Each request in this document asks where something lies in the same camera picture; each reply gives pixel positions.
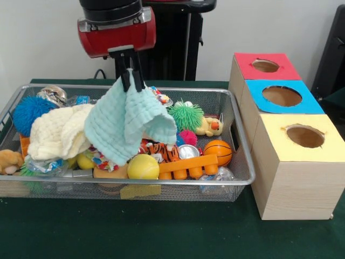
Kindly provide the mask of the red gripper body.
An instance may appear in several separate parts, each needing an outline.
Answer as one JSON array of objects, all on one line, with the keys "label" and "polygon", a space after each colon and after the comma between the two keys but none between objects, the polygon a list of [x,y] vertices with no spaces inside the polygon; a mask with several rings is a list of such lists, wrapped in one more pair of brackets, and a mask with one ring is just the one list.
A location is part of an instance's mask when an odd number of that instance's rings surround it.
[{"label": "red gripper body", "polygon": [[78,19],[79,40],[91,58],[106,57],[111,52],[126,49],[152,49],[156,43],[156,22],[151,7],[143,8],[139,16],[120,24],[95,25]]}]

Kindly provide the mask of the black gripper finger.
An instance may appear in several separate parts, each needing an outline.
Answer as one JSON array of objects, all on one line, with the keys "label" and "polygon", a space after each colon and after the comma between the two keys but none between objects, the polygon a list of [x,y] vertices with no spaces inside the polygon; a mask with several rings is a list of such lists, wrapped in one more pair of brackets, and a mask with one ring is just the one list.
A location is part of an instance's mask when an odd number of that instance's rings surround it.
[{"label": "black gripper finger", "polygon": [[132,51],[130,57],[132,59],[132,75],[134,77],[135,88],[137,92],[141,92],[145,89],[145,84],[143,81],[139,54],[136,51]]},{"label": "black gripper finger", "polygon": [[126,63],[125,63],[125,57],[121,55],[116,57],[115,66],[116,66],[116,72],[121,78],[123,90],[127,92],[130,87],[130,80],[129,80],[129,71],[127,70]]}]

